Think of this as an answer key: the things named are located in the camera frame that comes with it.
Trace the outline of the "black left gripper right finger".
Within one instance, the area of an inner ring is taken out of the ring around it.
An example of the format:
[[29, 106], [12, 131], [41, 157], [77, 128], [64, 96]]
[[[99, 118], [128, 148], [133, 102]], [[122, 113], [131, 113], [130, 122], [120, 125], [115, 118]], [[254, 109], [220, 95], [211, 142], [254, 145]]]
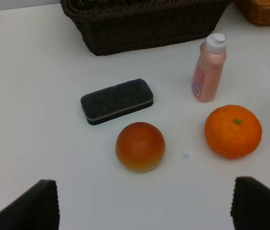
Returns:
[[236, 230], [270, 230], [270, 189], [253, 177], [237, 177], [230, 215]]

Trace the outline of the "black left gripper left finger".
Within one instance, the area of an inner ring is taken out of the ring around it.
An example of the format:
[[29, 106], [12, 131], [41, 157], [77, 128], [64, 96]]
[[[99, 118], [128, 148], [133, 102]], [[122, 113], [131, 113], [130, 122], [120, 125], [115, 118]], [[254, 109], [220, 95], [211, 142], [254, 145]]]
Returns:
[[59, 224], [55, 180], [39, 180], [0, 211], [0, 230], [57, 230]]

